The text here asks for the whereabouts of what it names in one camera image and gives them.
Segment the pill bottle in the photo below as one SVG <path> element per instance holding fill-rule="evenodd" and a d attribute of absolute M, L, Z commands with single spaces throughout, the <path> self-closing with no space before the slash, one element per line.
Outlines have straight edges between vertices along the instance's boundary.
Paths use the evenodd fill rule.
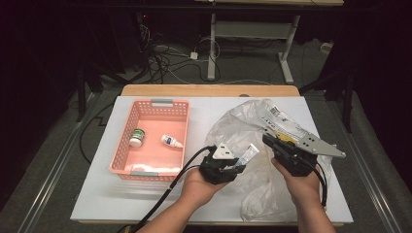
<path fill-rule="evenodd" d="M 133 131 L 133 136 L 131 137 L 129 144 L 134 148 L 142 147 L 143 136 L 145 136 L 145 131 L 142 129 L 135 129 Z"/>
<path fill-rule="evenodd" d="M 169 147 L 172 147 L 172 148 L 182 148 L 182 147 L 183 147 L 183 144 L 180 143 L 177 139 L 172 138 L 172 137 L 167 136 L 167 135 L 161 136 L 160 141 L 161 141 L 163 144 L 165 144 L 165 145 L 167 145 L 167 146 L 169 146 Z"/>

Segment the dark background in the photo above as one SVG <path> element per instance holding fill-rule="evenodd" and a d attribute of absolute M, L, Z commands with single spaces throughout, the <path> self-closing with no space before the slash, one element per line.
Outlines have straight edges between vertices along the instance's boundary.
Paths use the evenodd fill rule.
<path fill-rule="evenodd" d="M 377 2 L 348 0 L 345 4 L 371 6 Z M 373 17 L 358 15 L 344 20 L 322 14 L 303 16 L 295 40 L 305 43 L 317 38 L 336 42 L 320 79 L 334 70 L 348 68 L 345 74 L 354 78 L 354 89 L 380 142 L 411 188 L 407 140 L 412 130 L 408 95 L 411 87 L 408 80 L 412 78 L 409 43 L 412 18 L 406 2 L 382 1 Z M 134 17 L 132 13 L 68 11 L 52 0 L 0 4 L 1 207 L 46 139 L 48 130 L 69 107 L 68 99 L 76 90 L 81 64 L 91 60 L 121 73 L 126 67 L 144 62 Z M 208 15 L 171 13 L 150 13 L 145 18 L 151 31 L 188 46 L 207 34 L 209 20 Z M 99 74 L 89 71 L 87 66 L 85 69 L 86 81 L 98 90 Z M 346 77 L 339 77 L 322 88 L 341 91 L 346 84 Z"/>

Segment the pink plastic basket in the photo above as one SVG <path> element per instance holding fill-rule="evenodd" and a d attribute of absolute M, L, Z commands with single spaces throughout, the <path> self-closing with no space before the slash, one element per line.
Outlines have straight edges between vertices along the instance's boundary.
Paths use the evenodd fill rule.
<path fill-rule="evenodd" d="M 164 145 L 166 134 L 185 144 L 189 124 L 189 101 L 138 99 L 133 102 L 121 134 L 110 171 L 125 180 L 171 182 L 183 168 L 182 149 Z M 135 128 L 145 131 L 140 148 L 129 145 Z"/>

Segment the gray floor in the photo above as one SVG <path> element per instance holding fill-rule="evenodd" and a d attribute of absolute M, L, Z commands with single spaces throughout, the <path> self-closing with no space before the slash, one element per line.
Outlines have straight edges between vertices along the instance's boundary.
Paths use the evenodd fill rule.
<path fill-rule="evenodd" d="M 319 52 L 321 43 L 293 45 L 288 59 L 295 85 L 301 87 L 314 81 L 322 70 L 326 55 Z M 217 83 L 285 84 L 277 61 L 277 51 L 284 44 L 274 42 L 266 49 L 222 49 L 218 65 L 221 77 Z M 189 54 L 185 47 L 171 46 L 174 53 Z M 184 58 L 168 55 L 170 62 Z M 200 66 L 206 77 L 206 64 Z M 169 67 L 172 71 L 179 65 Z M 133 75 L 130 70 L 126 77 Z M 148 77 L 137 81 L 142 83 Z M 121 85 L 103 77 L 104 91 L 90 94 L 86 118 L 77 123 L 77 97 L 71 108 L 50 130 L 13 196 L 0 214 L 0 232 L 117 232 L 121 224 L 82 224 L 70 220 L 76 197 L 85 180 L 88 164 L 82 157 L 79 139 L 86 123 L 121 92 Z M 196 66 L 186 66 L 164 76 L 164 83 L 205 83 Z M 354 223 L 337 228 L 338 232 L 407 232 L 412 229 L 412 199 L 409 190 L 385 155 L 373 128 L 364 116 L 361 103 L 354 95 L 351 116 L 353 133 L 346 133 L 340 122 L 341 102 L 327 102 L 321 91 L 304 94 L 321 138 L 333 142 L 347 152 L 344 159 L 334 159 L 333 168 L 350 206 Z M 92 159 L 104 132 L 111 108 L 99 114 L 82 135 L 85 155 Z M 186 232 L 294 232 L 295 229 L 273 227 L 199 228 Z"/>

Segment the transparent plastic wrap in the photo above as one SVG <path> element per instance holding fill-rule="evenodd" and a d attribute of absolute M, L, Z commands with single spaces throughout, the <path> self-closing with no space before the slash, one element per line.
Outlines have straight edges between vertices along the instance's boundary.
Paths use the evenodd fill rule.
<path fill-rule="evenodd" d="M 296 221 L 296 212 L 283 176 L 271 164 L 271 148 L 262 141 L 267 129 L 300 139 L 309 133 L 269 99 L 250 100 L 226 112 L 209 131 L 205 145 L 227 144 L 235 157 L 241 157 L 250 144 L 259 153 L 243 173 L 222 192 L 244 194 L 240 216 L 245 221 Z M 331 157 L 319 155 L 318 162 L 330 181 Z"/>

